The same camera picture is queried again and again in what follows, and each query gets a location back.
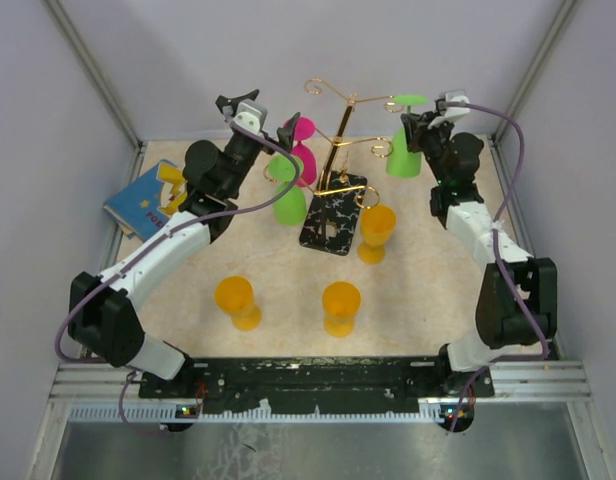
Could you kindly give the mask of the green wine glass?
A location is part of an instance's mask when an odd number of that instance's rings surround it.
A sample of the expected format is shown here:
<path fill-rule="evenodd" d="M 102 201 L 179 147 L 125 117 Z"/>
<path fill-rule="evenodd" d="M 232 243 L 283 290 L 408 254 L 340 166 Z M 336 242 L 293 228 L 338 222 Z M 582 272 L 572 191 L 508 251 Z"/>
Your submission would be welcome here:
<path fill-rule="evenodd" d="M 294 164 L 284 155 L 275 155 L 268 164 L 267 174 L 277 182 L 275 194 L 291 185 L 288 192 L 272 205 L 275 220 L 284 226 L 302 224 L 307 214 L 307 205 L 302 189 L 292 181 L 296 174 Z"/>
<path fill-rule="evenodd" d="M 391 96 L 384 105 L 391 113 L 399 113 L 403 109 L 410 113 L 414 106 L 425 105 L 428 99 L 417 94 Z M 386 173 L 402 179 L 417 177 L 421 171 L 421 154 L 408 150 L 406 130 L 404 126 L 395 133 L 391 140 L 392 150 L 387 157 Z"/>

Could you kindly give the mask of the pink wine glass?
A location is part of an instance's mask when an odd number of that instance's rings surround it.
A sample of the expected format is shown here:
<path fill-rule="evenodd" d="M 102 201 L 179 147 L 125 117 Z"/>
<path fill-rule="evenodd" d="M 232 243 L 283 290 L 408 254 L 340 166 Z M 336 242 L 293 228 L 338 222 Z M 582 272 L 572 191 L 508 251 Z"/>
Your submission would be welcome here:
<path fill-rule="evenodd" d="M 302 161 L 301 179 L 297 185 L 301 188 L 311 188 L 317 177 L 316 158 L 313 151 L 305 144 L 316 132 L 316 126 L 307 117 L 300 117 L 297 120 L 294 131 L 295 145 L 291 153 Z"/>

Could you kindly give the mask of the gold wine glass rack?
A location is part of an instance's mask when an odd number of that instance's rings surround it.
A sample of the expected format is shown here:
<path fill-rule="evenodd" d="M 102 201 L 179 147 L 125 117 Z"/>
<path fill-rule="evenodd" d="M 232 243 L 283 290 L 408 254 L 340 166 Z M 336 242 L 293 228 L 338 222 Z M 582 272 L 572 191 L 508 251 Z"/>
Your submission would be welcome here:
<path fill-rule="evenodd" d="M 312 78 L 304 84 L 304 90 L 311 95 L 320 95 L 325 88 L 342 98 L 345 108 L 335 133 L 323 136 L 329 143 L 329 151 L 316 182 L 305 184 L 313 196 L 303 220 L 299 245 L 346 256 L 351 250 L 361 212 L 365 209 L 364 198 L 367 193 L 376 191 L 368 184 L 366 177 L 350 174 L 346 167 L 335 168 L 339 153 L 354 144 L 345 139 L 348 125 L 359 104 L 380 101 L 390 113 L 399 113 L 404 106 L 397 102 L 395 95 L 362 98 L 355 93 L 344 94 L 320 78 Z"/>

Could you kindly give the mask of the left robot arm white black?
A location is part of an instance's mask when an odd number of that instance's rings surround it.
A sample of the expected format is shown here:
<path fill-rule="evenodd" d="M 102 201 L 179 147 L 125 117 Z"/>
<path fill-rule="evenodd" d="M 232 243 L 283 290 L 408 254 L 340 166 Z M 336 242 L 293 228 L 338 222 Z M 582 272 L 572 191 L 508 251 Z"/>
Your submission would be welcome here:
<path fill-rule="evenodd" d="M 265 107 L 257 91 L 215 102 L 232 136 L 224 148 L 209 140 L 192 143 L 182 171 L 186 197 L 156 234 L 126 259 L 91 275 L 83 272 L 70 288 L 66 335 L 91 351 L 94 362 L 129 367 L 160 378 L 164 389 L 182 397 L 196 384 L 188 356 L 143 329 L 138 310 L 152 291 L 189 256 L 211 245 L 242 214 L 239 190 L 262 152 L 292 157 L 300 116 L 294 114 L 271 137 L 264 130 Z"/>

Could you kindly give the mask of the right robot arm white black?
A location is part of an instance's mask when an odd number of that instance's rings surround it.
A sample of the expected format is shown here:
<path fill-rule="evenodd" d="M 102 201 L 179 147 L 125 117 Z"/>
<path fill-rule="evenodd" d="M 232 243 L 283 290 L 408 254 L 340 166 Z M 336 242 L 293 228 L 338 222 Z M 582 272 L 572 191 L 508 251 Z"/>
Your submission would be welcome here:
<path fill-rule="evenodd" d="M 536 258 L 503 229 L 491 214 L 476 184 L 482 140 L 455 133 L 463 108 L 401 116 L 405 147 L 421 154 L 436 180 L 430 211 L 471 255 L 483 274 L 473 331 L 444 346 L 447 361 L 434 372 L 436 387 L 458 395 L 470 372 L 497 360 L 517 360 L 518 348 L 537 345 L 539 358 L 549 354 L 557 329 L 557 268 Z"/>

